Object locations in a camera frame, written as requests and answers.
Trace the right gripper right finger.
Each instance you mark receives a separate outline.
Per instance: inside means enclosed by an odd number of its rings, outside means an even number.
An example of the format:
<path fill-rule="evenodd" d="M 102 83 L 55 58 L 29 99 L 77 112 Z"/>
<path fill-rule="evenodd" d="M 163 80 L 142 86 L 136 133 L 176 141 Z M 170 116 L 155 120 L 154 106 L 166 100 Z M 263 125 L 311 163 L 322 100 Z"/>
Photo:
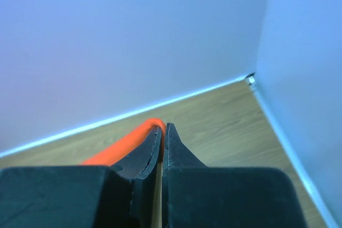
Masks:
<path fill-rule="evenodd" d="M 208 167 L 166 126 L 163 227 L 306 227 L 289 177 L 269 167 Z"/>

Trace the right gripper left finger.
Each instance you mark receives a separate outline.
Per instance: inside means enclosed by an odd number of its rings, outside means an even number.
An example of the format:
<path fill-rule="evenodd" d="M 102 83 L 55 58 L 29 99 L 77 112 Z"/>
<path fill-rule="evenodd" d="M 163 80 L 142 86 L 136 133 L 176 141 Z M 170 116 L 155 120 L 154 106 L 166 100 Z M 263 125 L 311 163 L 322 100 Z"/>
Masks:
<path fill-rule="evenodd" d="M 1 170 L 1 227 L 150 227 L 162 130 L 111 166 Z"/>

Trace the orange t shirt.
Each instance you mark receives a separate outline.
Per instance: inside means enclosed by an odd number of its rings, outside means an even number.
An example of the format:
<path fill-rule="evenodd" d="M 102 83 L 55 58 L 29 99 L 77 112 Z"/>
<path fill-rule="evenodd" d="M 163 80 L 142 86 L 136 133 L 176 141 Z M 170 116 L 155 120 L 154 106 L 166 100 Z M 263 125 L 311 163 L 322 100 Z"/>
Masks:
<path fill-rule="evenodd" d="M 103 151 L 86 159 L 81 163 L 83 166 L 112 166 L 123 159 L 134 149 L 136 149 L 148 136 L 150 131 L 158 127 L 161 129 L 161 143 L 164 144 L 166 133 L 166 124 L 158 118 L 150 118 L 137 126 L 132 132 L 128 133 L 114 144 L 110 145 Z"/>

